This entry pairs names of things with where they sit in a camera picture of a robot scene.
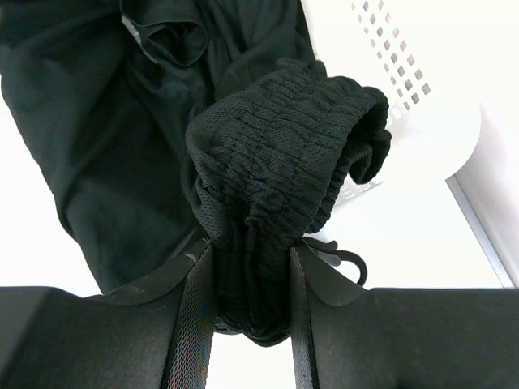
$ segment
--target white plastic basket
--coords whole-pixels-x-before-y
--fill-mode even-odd
[[[455,74],[439,66],[448,58],[427,55],[431,36],[418,33],[412,16],[406,18],[409,2],[302,0],[302,4],[315,54],[328,75],[376,87],[390,104],[388,130],[393,141],[384,167],[363,186],[348,178],[337,203],[389,180],[419,185],[453,175],[478,141],[478,102],[457,83]]]

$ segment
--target black clothing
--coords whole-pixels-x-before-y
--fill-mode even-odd
[[[217,328],[284,339],[288,249],[378,172],[384,95],[326,78],[299,0],[0,5],[2,94],[103,293],[208,234]]]
[[[279,57],[314,60],[299,0],[0,5],[4,99],[103,293],[204,234],[180,188],[187,124]]]
[[[379,90],[283,60],[188,126],[182,179],[215,249],[219,330],[264,346],[289,335],[290,247],[324,226],[348,173],[379,172],[387,114]]]

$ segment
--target white surface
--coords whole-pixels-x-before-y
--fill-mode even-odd
[[[501,287],[444,182],[381,185],[336,207],[317,235],[364,258],[369,289]]]
[[[328,74],[349,76],[388,96],[392,151],[377,180],[418,185],[452,176],[478,141],[478,103],[455,82],[461,70],[445,68],[445,57],[422,55],[431,42],[415,33],[406,1],[302,2]],[[366,193],[352,185],[346,182],[343,201]]]
[[[457,180],[492,245],[519,285],[519,3],[510,0],[398,0],[421,63],[480,101],[481,136]]]
[[[0,99],[0,285],[99,292],[79,246],[59,224],[54,198]]]

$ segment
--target fabric fold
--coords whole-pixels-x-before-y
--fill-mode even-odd
[[[189,67],[208,47],[208,34],[194,0],[119,0],[121,14],[139,33],[142,50],[156,63]]]
[[[378,173],[387,112],[374,88],[282,60],[188,126],[182,185],[216,249],[220,331],[264,346],[289,334],[290,247],[323,227],[348,173]]]

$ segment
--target gathered fabric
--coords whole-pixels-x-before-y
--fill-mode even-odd
[[[299,0],[2,2],[2,94],[103,293],[206,236],[182,194],[198,114],[285,57]]]
[[[387,114],[381,91],[280,60],[188,126],[182,188],[215,247],[219,331],[288,336],[290,247],[324,226],[348,174],[379,172]]]

